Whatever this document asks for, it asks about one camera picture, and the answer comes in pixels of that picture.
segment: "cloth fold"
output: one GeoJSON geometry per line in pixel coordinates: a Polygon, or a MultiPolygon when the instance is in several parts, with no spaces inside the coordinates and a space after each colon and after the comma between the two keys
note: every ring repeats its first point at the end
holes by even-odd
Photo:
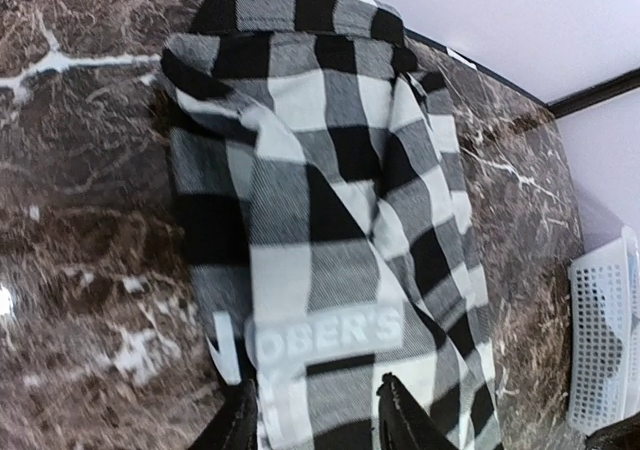
{"type": "Polygon", "coordinates": [[[260,448],[379,449],[388,373],[457,448],[501,448],[451,99],[403,33],[374,0],[205,0],[166,44],[185,254],[260,448]]]}

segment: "marble floor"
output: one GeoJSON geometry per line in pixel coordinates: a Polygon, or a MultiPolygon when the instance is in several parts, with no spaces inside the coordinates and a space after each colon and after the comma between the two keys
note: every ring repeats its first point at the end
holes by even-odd
{"type": "MultiPolygon", "coordinates": [[[[165,37],[201,0],[0,0],[0,447],[185,448],[222,403],[171,208],[165,37]]],[[[551,114],[412,42],[456,104],[507,450],[564,418],[582,251],[551,114]]]]}

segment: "white wall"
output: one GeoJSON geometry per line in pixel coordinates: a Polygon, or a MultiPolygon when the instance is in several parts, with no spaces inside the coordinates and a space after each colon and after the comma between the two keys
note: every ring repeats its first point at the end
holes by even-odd
{"type": "Polygon", "coordinates": [[[622,224],[640,234],[640,89],[558,121],[580,205],[585,245],[622,224]]]}
{"type": "Polygon", "coordinates": [[[381,0],[545,102],[640,67],[640,0],[381,0]]]}

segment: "black trim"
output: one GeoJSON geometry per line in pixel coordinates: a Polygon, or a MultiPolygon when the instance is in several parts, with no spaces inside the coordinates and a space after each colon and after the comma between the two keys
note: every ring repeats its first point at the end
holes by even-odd
{"type": "Polygon", "coordinates": [[[556,100],[549,105],[549,110],[556,118],[566,117],[636,88],[640,88],[640,68],[556,100]]]}
{"type": "MultiPolygon", "coordinates": [[[[415,40],[416,42],[420,42],[423,43],[431,48],[435,48],[436,50],[440,50],[443,53],[447,53],[447,47],[445,45],[442,45],[441,43],[436,42],[435,40],[431,40],[428,37],[425,37],[424,35],[420,35],[417,32],[414,32],[413,30],[405,30],[405,35],[410,38],[411,40],[415,40]]],[[[511,90],[515,90],[516,92],[518,92],[520,95],[528,98],[529,100],[532,100],[534,103],[537,103],[538,105],[540,105],[541,107],[544,108],[549,108],[548,105],[546,103],[544,103],[542,100],[540,100],[539,98],[535,97],[534,95],[531,95],[529,92],[527,92],[526,90],[522,89],[521,87],[519,87],[518,85],[516,85],[515,83],[507,80],[506,78],[504,78],[501,75],[498,75],[496,72],[494,72],[493,70],[488,69],[487,67],[480,65],[478,62],[474,61],[471,58],[468,58],[465,55],[462,55],[460,52],[453,50],[454,52],[456,52],[458,55],[460,55],[461,57],[463,57],[465,60],[468,60],[470,63],[473,63],[477,68],[478,71],[481,73],[484,73],[485,75],[493,78],[494,80],[497,80],[498,82],[502,83],[503,85],[506,85],[507,87],[509,87],[511,90]]]]}

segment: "perforated basket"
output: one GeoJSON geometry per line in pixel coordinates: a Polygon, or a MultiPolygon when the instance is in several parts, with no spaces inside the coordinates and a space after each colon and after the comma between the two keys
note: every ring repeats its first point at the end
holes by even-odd
{"type": "Polygon", "coordinates": [[[640,410],[640,295],[633,230],[569,269],[573,365],[569,424],[591,434],[640,410]]]}

